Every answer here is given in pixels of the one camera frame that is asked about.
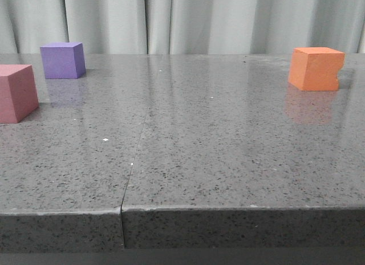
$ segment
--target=gray countertop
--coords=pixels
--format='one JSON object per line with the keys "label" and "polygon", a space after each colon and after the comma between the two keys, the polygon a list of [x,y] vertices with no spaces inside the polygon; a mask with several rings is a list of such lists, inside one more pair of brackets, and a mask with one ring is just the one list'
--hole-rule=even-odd
{"label": "gray countertop", "polygon": [[0,63],[32,64],[40,101],[0,124],[3,252],[365,245],[363,55],[337,92],[289,85],[290,55]]}

